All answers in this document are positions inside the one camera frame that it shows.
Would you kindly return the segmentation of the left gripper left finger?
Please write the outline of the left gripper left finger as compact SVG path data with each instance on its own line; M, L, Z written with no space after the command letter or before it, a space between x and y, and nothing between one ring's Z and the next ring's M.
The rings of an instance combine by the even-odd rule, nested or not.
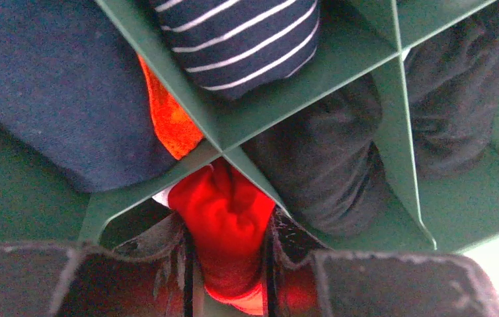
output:
M0 316L191 316L192 260L172 214L113 250L0 243Z

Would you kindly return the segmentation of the red white underwear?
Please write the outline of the red white underwear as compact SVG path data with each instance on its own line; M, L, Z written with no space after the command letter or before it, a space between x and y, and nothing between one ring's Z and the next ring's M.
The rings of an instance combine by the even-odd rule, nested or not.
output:
M261 246L275 202L224 158L153 199L185 222L208 295L246 314L263 315Z

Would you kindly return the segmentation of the black underwear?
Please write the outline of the black underwear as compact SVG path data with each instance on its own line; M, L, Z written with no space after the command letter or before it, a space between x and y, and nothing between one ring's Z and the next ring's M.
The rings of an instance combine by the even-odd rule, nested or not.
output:
M364 75L243 144L289 213L314 229L354 236L386 208L383 163L373 142L382 119Z

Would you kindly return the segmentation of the green compartment organizer tray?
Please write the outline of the green compartment organizer tray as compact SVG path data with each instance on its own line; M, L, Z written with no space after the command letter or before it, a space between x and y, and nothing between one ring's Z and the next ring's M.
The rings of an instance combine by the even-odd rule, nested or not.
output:
M297 73L229 100L199 87L167 46L150 1L94 1L203 133L166 172L103 192L79 192L47 157L0 126L0 240L119 243L148 227L153 196L225 159L284 213L338 248L463 251L499 236L499 102L490 143L470 170L423 179L404 62L410 50L496 1L319 1L317 51ZM352 81L371 75L382 119L373 136L389 194L354 236L293 217L243 144Z

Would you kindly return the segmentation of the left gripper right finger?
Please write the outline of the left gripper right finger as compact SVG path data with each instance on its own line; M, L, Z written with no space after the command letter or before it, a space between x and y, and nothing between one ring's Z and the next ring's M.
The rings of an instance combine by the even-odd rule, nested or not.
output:
M499 294L455 254L333 250L275 209L266 233L268 316L499 316Z

